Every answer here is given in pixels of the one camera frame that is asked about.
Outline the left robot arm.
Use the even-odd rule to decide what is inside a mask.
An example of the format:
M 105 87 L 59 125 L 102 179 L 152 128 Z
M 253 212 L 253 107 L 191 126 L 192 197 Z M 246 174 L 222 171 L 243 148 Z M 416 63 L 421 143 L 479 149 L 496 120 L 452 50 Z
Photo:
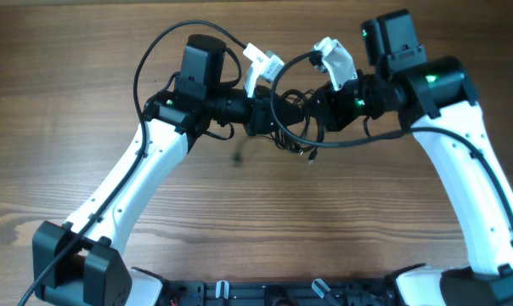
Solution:
M 179 71 L 137 105 L 138 130 L 103 183 L 62 224 L 42 223 L 32 238 L 34 281 L 28 295 L 53 305 L 157 305 L 167 280 L 125 265 L 132 230 L 162 180 L 187 156 L 211 123 L 241 124 L 250 136 L 270 133 L 276 118 L 302 120 L 293 105 L 265 85 L 283 60 L 247 43 L 251 62 L 229 82 L 223 62 L 233 51 L 216 37 L 194 34 Z

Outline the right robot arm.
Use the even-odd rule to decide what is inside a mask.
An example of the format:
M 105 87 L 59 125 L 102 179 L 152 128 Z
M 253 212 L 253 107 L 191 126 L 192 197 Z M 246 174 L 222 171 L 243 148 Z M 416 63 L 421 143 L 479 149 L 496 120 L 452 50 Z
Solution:
M 314 96 L 330 131 L 361 116 L 395 111 L 437 170 L 459 221 L 468 263 L 418 264 L 390 278 L 398 305 L 513 305 L 513 191 L 493 152 L 477 92 L 453 56 L 430 60 L 409 11 L 361 26 L 371 74 L 358 71 L 335 39 L 313 47 L 311 63 L 330 76 Z

